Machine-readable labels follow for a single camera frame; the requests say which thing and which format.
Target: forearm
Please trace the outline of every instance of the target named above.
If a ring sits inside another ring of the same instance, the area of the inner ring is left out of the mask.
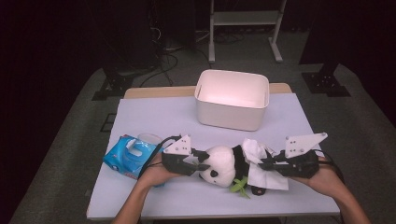
[[[356,198],[349,191],[334,197],[346,224],[370,224]]]
[[[125,204],[113,219],[114,224],[117,223],[137,223],[140,214],[143,210],[143,205],[149,193],[150,187],[136,182],[134,188],[129,194]]]

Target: white table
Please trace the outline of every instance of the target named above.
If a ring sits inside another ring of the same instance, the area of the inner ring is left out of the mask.
[[[138,136],[140,133],[155,133],[165,138],[188,133],[191,135],[192,147],[199,150],[216,145],[234,147],[242,144],[247,137],[279,151],[285,148],[286,136],[312,133],[294,93],[271,94],[262,127],[256,132],[202,125],[196,119],[193,97],[175,97],[174,94],[167,96],[169,97],[121,100],[106,151],[109,151],[124,134]],[[104,150],[98,153],[105,155]],[[92,193],[87,218],[113,218],[125,202],[134,183],[134,179],[120,175],[103,164]],[[195,173],[192,176],[172,179],[163,188],[152,189],[146,199],[142,218],[151,220],[339,214],[333,199],[293,180],[290,180],[290,189],[287,191],[268,189],[264,195],[255,196],[248,189],[247,193],[251,199],[208,184]]]

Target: blue plastic bag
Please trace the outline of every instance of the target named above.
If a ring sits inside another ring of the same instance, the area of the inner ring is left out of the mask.
[[[156,146],[130,135],[124,135],[103,157],[103,162],[120,174],[137,179]]]

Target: panda ear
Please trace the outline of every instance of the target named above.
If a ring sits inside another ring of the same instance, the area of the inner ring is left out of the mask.
[[[206,160],[209,157],[210,157],[210,155],[207,154],[207,152],[200,151],[199,154],[198,154],[198,162],[203,162],[204,160]]]

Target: white metal rack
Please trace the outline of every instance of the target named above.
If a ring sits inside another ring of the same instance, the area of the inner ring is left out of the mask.
[[[214,2],[211,0],[210,6],[210,39],[209,39],[209,62],[215,62],[215,43],[214,30],[215,26],[221,25],[274,25],[273,36],[268,38],[275,59],[278,63],[283,62],[279,49],[276,44],[277,35],[279,34],[280,23],[282,22],[283,13],[287,0],[281,0],[279,10],[272,11],[230,11],[215,12]]]

